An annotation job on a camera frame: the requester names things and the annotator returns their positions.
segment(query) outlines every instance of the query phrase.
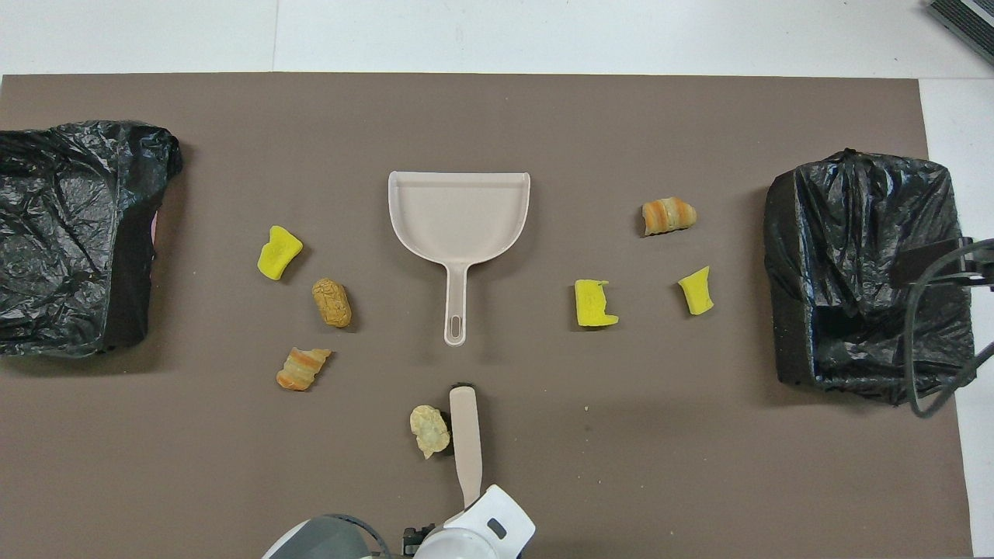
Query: white floor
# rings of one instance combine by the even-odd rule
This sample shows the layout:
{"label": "white floor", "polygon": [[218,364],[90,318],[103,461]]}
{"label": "white floor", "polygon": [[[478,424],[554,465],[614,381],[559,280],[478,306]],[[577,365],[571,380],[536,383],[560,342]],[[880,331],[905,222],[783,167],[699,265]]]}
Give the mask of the white floor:
{"label": "white floor", "polygon": [[[918,0],[0,0],[0,76],[270,71],[918,78],[964,233],[994,237],[994,67]],[[974,293],[984,344],[994,294]],[[977,556],[994,556],[992,372],[957,394]]]}

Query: black plastic bag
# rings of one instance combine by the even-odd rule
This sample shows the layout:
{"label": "black plastic bag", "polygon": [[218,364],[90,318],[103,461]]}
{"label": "black plastic bag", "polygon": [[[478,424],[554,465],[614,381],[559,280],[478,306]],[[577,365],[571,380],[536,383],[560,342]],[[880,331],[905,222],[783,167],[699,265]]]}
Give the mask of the black plastic bag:
{"label": "black plastic bag", "polygon": [[[851,149],[801,165],[766,195],[765,267],[780,382],[907,400],[907,285],[897,253],[960,237],[948,170]],[[914,322],[917,387],[948,383],[973,356],[968,287],[930,286]]]}
{"label": "black plastic bag", "polygon": [[182,168],[179,141],[140,122],[0,132],[0,354],[144,339],[152,220]]}

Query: white dustpan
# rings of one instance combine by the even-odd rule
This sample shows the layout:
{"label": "white dustpan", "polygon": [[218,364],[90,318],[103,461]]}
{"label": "white dustpan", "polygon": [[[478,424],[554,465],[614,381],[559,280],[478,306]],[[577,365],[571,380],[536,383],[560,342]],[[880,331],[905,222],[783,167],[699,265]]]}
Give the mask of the white dustpan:
{"label": "white dustpan", "polygon": [[394,233],[409,251],[445,266],[445,343],[466,341],[466,274],[508,250],[528,216],[528,173],[390,174]]}

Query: cable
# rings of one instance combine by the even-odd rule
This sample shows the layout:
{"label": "cable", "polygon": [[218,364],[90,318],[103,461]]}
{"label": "cable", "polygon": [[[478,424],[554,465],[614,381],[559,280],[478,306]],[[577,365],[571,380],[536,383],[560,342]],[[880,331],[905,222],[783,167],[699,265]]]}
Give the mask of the cable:
{"label": "cable", "polygon": [[942,258],[931,263],[921,273],[921,278],[911,287],[911,292],[908,295],[908,309],[905,311],[905,382],[908,390],[908,399],[911,402],[911,410],[922,419],[928,419],[935,415],[935,412],[952,397],[952,393],[957,388],[964,386],[971,375],[975,375],[977,368],[983,365],[984,361],[987,361],[991,354],[994,354],[994,342],[991,342],[980,353],[974,355],[963,365],[955,374],[952,381],[942,387],[938,397],[926,409],[923,410],[921,408],[921,401],[918,399],[918,388],[914,381],[914,315],[918,310],[918,303],[921,301],[921,296],[924,294],[925,288],[928,287],[932,279],[946,265],[954,262],[963,255],[983,249],[994,249],[994,239],[978,241],[977,243],[972,243],[942,256]]}
{"label": "cable", "polygon": [[373,536],[373,539],[376,540],[376,544],[380,546],[380,550],[383,551],[384,556],[387,557],[387,559],[394,559],[394,555],[391,554],[390,547],[387,546],[387,542],[384,541],[382,537],[380,537],[380,534],[373,529],[373,526],[370,526],[366,522],[363,522],[359,518],[356,518],[355,516],[351,516],[349,514],[324,514],[324,516],[327,516],[329,518],[337,518],[339,520],[345,520],[350,524],[355,524],[356,526],[359,526],[360,528],[366,530],[367,532],[369,532],[371,536]]}

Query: food item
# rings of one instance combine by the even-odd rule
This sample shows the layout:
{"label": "food item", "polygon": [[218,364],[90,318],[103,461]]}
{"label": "food item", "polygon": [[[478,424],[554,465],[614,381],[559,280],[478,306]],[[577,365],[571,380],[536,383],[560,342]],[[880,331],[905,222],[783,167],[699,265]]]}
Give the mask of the food item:
{"label": "food item", "polygon": [[283,363],[283,368],[276,373],[276,382],[287,390],[307,390],[332,353],[327,349],[301,351],[294,347]]}
{"label": "food item", "polygon": [[417,440],[417,447],[424,453],[424,459],[448,448],[450,436],[441,412],[432,406],[417,406],[411,412],[411,432]]}
{"label": "food item", "polygon": [[303,248],[304,244],[290,235],[289,231],[274,225],[269,228],[269,242],[262,245],[262,253],[258,256],[258,270],[270,280],[279,280],[283,277],[286,265]]}
{"label": "food item", "polygon": [[697,210],[677,198],[663,198],[642,204],[645,236],[687,229],[697,223]]}
{"label": "food item", "polygon": [[311,288],[311,294],[325,324],[344,328],[352,321],[349,297],[340,283],[328,278],[319,279]]}
{"label": "food item", "polygon": [[610,326],[618,317],[605,314],[607,298],[603,286],[607,281],[598,279],[577,279],[574,291],[577,293],[577,324],[580,326]]}
{"label": "food item", "polygon": [[679,281],[683,288],[684,296],[687,297],[687,306],[691,314],[704,314],[715,302],[711,300],[708,293],[708,274],[711,272],[710,266],[705,266],[693,274]]}

